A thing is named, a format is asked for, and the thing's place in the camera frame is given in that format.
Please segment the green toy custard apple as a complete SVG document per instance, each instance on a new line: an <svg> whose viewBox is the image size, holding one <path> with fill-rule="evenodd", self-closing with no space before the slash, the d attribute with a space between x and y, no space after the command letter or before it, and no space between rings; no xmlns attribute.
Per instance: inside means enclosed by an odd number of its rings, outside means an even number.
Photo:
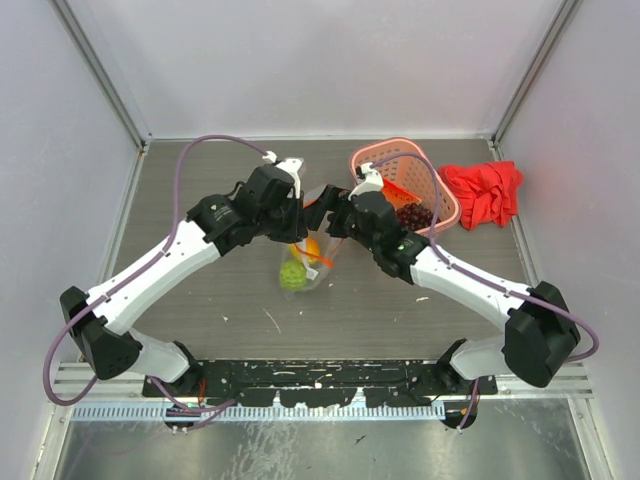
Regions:
<svg viewBox="0 0 640 480"><path fill-rule="evenodd" d="M305 266L298 260L284 262L279 271L279 281L283 289L296 291L307 283Z"/></svg>

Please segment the orange toy fruit slice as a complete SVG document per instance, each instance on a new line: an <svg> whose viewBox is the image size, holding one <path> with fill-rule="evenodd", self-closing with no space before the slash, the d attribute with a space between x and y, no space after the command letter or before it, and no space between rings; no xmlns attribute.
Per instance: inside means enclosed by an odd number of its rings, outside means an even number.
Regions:
<svg viewBox="0 0 640 480"><path fill-rule="evenodd" d="M320 262L321 248L318 242L311 237L306 239L304 246L291 244L289 250L297 261L307 260L310 265L316 265Z"/></svg>

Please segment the pink plastic basket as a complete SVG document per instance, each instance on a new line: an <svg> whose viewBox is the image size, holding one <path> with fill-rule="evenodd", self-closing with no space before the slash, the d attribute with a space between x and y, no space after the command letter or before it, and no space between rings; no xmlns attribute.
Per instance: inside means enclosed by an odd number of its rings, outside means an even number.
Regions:
<svg viewBox="0 0 640 480"><path fill-rule="evenodd" d="M351 155L349 163L355 181L356 168L367 162L373 163L383 179L387 178L420 197L420 204L432 212L438 208L436 234L453 227L459 221L461 207L458 200L440 175L435 173L437 189L430 171L430 167L434 166L421 147L412 140L392 137L357 150Z"/></svg>

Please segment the clear orange zip top bag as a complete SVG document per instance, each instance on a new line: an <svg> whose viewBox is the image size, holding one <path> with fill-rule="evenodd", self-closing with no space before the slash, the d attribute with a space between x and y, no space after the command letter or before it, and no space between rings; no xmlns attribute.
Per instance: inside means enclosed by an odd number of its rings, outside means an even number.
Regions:
<svg viewBox="0 0 640 480"><path fill-rule="evenodd" d="M329 211L321 212L316 203L327 185L321 185L305 195L305 208L310 208L310 216L320 221L318 227L308 229L308 236L298 243L283 246L278 280L283 295L287 300L307 294L317 289L333 272L336 256L343 239L331 237L329 228Z"/></svg>

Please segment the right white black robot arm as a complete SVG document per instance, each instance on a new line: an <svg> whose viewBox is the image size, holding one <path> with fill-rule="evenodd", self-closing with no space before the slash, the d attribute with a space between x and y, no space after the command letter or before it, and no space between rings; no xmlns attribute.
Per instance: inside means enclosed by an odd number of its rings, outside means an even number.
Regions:
<svg viewBox="0 0 640 480"><path fill-rule="evenodd" d="M379 191L354 195L334 185L319 187L305 200L304 216L310 230L326 222L331 237L359 243L388 276L445 295L499 329L494 338L458 340L439 359L438 379L449 393L495 374L545 388L581 341L556 286L508 281L456 258L401 227Z"/></svg>

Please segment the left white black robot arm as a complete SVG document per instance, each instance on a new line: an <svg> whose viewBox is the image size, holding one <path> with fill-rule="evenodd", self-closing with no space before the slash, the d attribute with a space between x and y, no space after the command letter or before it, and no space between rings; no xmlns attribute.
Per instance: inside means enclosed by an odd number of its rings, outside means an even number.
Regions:
<svg viewBox="0 0 640 480"><path fill-rule="evenodd" d="M163 342L135 330L141 315L181 281L236 247L265 236L297 243L303 221L302 160L288 158L253 170L235 195L202 198L160 244L112 279L60 298L71 335L94 374L110 380L125 372L155 377L178 396L199 387L202 367L179 342Z"/></svg>

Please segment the toy watermelon slice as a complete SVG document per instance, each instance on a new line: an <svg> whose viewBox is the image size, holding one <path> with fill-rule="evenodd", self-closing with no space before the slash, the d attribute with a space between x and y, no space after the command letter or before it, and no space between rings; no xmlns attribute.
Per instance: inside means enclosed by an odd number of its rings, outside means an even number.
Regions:
<svg viewBox="0 0 640 480"><path fill-rule="evenodd" d="M420 204L422 202L420 197L387 178L383 179L381 193L395 209L400 209L408 204Z"/></svg>

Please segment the purple toy grape bunch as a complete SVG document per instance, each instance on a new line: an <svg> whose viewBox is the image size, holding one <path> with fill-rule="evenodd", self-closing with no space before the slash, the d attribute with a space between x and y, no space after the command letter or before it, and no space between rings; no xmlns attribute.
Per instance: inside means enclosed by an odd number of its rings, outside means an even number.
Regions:
<svg viewBox="0 0 640 480"><path fill-rule="evenodd" d="M433 213L422 204L409 203L396 210L396 217L403 228L418 231L431 225Z"/></svg>

